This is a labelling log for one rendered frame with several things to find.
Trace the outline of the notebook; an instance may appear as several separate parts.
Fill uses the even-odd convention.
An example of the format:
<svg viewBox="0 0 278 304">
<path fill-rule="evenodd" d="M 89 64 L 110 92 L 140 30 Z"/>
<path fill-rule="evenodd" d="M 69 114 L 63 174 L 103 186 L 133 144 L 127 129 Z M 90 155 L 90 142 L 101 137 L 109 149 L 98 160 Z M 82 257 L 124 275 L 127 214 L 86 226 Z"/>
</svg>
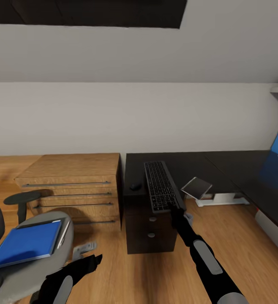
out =
<svg viewBox="0 0 278 304">
<path fill-rule="evenodd" d="M 182 191 L 186 192 L 191 197 L 196 200 L 202 199 L 202 196 L 210 189 L 212 185 L 198 177 L 190 181 L 185 187 L 182 188 Z"/>
</svg>

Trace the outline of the keyboard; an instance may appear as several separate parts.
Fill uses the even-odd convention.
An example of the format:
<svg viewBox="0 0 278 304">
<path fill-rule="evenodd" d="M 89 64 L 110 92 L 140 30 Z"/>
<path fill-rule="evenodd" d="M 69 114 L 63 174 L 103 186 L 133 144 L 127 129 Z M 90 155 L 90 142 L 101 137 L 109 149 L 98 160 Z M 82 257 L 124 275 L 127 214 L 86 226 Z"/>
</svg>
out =
<svg viewBox="0 0 278 304">
<path fill-rule="evenodd" d="M 144 162 L 153 213 L 170 212 L 168 203 L 187 210 L 164 160 Z"/>
</svg>

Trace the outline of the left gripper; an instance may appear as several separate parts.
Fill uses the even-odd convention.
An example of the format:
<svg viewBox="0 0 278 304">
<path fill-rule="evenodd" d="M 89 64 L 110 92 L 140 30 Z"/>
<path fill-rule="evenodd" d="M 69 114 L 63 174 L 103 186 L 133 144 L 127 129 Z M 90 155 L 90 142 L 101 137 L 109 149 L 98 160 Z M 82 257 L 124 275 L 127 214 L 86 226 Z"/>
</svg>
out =
<svg viewBox="0 0 278 304">
<path fill-rule="evenodd" d="M 86 274 L 94 272 L 96 270 L 98 264 L 100 264 L 101 260 L 102 260 L 102 254 L 98 255 L 97 257 L 95 257 L 95 255 L 91 255 L 89 257 L 69 263 L 69 264 L 67 264 L 67 266 L 68 265 L 78 266 L 78 268 L 80 270 L 80 277 L 78 280 L 78 282 L 79 282 L 82 279 L 82 277 L 84 277 Z"/>
</svg>

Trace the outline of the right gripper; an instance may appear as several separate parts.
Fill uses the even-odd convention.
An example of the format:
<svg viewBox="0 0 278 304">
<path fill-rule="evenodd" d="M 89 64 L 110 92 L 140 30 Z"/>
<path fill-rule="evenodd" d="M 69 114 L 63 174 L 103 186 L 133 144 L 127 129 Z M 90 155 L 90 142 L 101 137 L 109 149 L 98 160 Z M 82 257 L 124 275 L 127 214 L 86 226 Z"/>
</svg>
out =
<svg viewBox="0 0 278 304">
<path fill-rule="evenodd" d="M 168 203 L 171 215 L 172 215 L 172 229 L 176 229 L 177 233 L 181 236 L 181 233 L 184 229 L 192 228 L 191 225 L 184 217 L 184 210 L 182 208 L 176 209 L 176 207 L 172 203 Z"/>
</svg>

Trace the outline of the swivel chair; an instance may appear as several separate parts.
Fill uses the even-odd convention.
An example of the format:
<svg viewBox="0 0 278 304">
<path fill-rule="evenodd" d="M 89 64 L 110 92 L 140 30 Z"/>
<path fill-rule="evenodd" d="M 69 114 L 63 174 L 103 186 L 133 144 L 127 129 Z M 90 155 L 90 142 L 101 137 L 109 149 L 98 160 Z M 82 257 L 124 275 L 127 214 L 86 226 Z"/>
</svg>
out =
<svg viewBox="0 0 278 304">
<path fill-rule="evenodd" d="M 19 225 L 16 228 L 57 220 L 61 220 L 62 224 L 50 257 L 0 268 L 0 304 L 15 304 L 18 300 L 31 294 L 30 304 L 32 304 L 39 299 L 39 291 L 42 283 L 46 280 L 46 276 L 57 269 L 65 267 L 68 260 L 74 239 L 73 220 L 68 213 L 54 211 L 26 219 L 27 203 L 37 200 L 41 196 L 42 193 L 39 191 L 21 192 L 11 195 L 3 201 L 6 205 L 18 205 Z M 67 224 L 68 227 L 63 237 L 62 245 L 58 249 Z M 0 240 L 4 232 L 5 222 L 0 208 Z"/>
</svg>

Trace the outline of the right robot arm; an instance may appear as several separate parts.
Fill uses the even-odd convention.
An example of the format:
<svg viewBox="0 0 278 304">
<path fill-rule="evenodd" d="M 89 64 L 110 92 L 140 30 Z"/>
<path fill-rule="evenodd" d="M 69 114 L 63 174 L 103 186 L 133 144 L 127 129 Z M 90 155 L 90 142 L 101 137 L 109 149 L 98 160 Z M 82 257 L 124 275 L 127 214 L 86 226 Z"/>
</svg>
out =
<svg viewBox="0 0 278 304">
<path fill-rule="evenodd" d="M 192 230 L 194 215 L 182 208 L 176 209 L 168 203 L 172 215 L 172 229 L 182 237 L 185 245 L 190 247 L 190 254 L 196 264 L 196 270 L 206 289 L 212 304 L 249 304 L 201 235 Z"/>
</svg>

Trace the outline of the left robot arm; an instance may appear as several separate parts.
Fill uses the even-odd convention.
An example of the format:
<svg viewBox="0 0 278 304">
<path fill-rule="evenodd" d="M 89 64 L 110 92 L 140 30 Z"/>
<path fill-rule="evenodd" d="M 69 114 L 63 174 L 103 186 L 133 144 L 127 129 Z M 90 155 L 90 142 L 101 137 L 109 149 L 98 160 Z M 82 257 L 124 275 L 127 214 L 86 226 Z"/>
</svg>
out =
<svg viewBox="0 0 278 304">
<path fill-rule="evenodd" d="M 102 254 L 84 258 L 81 254 L 97 248 L 97 243 L 90 242 L 73 251 L 72 263 L 57 269 L 46 276 L 39 291 L 39 299 L 32 304 L 66 304 L 73 286 L 86 274 L 94 272 L 102 260 Z M 80 256 L 81 255 L 81 256 Z"/>
</svg>

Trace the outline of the folder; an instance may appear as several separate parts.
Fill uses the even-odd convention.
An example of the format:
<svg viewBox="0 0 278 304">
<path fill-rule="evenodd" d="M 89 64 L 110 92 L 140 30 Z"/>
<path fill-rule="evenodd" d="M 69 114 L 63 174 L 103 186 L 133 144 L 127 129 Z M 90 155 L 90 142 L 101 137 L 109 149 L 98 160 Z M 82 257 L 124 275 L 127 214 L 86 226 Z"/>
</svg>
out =
<svg viewBox="0 0 278 304">
<path fill-rule="evenodd" d="M 57 220 L 12 229 L 0 246 L 0 268 L 50 257 L 61 224 Z"/>
</svg>

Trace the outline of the mouse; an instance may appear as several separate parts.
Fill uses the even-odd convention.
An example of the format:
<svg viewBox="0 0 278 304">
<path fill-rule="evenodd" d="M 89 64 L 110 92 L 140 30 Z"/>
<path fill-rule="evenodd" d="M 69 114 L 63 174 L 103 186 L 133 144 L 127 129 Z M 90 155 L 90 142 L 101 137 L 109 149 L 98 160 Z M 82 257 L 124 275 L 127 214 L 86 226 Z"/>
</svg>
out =
<svg viewBox="0 0 278 304">
<path fill-rule="evenodd" d="M 131 185 L 130 185 L 130 187 L 132 188 L 132 189 L 137 189 L 137 188 L 140 188 L 142 186 L 142 183 L 141 182 L 139 182 L 139 181 L 137 181 L 137 182 L 134 182 L 134 183 L 132 183 Z"/>
</svg>

